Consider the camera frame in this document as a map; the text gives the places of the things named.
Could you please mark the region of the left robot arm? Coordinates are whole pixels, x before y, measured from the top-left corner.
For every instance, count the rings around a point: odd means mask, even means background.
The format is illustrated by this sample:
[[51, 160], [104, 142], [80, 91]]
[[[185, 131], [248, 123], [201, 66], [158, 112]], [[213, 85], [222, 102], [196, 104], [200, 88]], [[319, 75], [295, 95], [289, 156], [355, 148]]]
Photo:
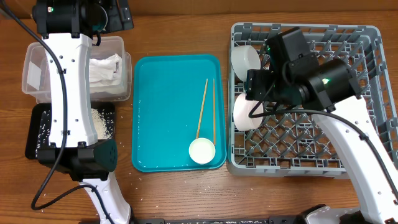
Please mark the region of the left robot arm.
[[113, 139], [98, 139], [90, 101], [91, 50], [101, 34], [133, 28], [127, 1], [37, 1], [32, 16], [50, 75], [49, 142], [38, 161], [68, 174], [86, 190], [101, 223], [132, 223], [134, 215], [115, 176]]

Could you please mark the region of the cooked rice pile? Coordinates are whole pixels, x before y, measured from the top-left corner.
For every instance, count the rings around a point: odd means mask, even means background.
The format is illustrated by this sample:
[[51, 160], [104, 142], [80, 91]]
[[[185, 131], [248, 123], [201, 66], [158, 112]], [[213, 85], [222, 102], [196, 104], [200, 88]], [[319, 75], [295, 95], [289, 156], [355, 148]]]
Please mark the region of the cooked rice pile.
[[[112, 139], [114, 137], [114, 110], [91, 109], [93, 122], [99, 140]], [[41, 147], [49, 144], [50, 135], [50, 111], [44, 111], [41, 116], [39, 133], [35, 144], [35, 157]]]

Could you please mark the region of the small white cup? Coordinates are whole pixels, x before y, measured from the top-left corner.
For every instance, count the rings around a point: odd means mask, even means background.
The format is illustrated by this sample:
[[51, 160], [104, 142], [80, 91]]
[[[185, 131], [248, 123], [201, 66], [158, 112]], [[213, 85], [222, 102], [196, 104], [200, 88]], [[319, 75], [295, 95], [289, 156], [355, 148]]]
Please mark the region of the small white cup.
[[197, 164], [204, 165], [213, 160], [216, 154], [215, 145], [207, 138], [197, 138], [189, 145], [190, 158]]

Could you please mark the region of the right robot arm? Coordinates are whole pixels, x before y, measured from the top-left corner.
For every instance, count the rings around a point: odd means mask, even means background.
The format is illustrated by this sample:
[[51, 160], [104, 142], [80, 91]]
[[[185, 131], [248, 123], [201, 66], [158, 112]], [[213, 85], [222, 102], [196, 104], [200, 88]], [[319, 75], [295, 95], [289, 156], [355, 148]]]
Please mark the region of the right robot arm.
[[309, 114], [330, 140], [359, 200], [358, 208], [317, 205], [301, 223], [396, 223], [397, 169], [377, 134], [353, 68], [325, 63], [294, 27], [266, 40], [268, 70], [248, 71], [246, 98], [276, 102], [285, 113]]

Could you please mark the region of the grey bowl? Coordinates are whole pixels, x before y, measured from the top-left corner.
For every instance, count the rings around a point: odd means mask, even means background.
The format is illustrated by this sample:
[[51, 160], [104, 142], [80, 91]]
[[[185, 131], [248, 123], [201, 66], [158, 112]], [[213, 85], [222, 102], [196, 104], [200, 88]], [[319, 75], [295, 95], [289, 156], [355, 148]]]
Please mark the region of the grey bowl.
[[261, 61], [255, 48], [250, 45], [245, 45], [232, 48], [231, 65], [236, 76], [241, 81], [245, 82], [248, 70], [259, 70], [261, 68]]

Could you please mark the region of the small pink plate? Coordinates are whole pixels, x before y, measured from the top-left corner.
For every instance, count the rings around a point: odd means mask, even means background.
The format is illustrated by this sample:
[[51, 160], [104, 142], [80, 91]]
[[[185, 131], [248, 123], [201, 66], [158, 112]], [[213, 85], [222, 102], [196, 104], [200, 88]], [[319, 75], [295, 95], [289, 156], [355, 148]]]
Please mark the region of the small pink plate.
[[238, 131], [249, 131], [258, 128], [262, 123], [262, 117], [250, 118], [249, 113], [257, 105], [258, 101], [246, 100], [244, 93], [236, 97], [233, 108], [234, 125]]

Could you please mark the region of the white napkin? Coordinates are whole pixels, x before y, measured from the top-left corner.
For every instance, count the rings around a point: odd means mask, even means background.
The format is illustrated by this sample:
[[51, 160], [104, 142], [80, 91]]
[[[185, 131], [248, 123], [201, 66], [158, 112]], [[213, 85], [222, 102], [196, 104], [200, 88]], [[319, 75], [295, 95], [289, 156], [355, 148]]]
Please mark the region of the white napkin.
[[114, 86], [122, 81], [123, 60], [118, 54], [106, 59], [90, 59], [90, 87]]

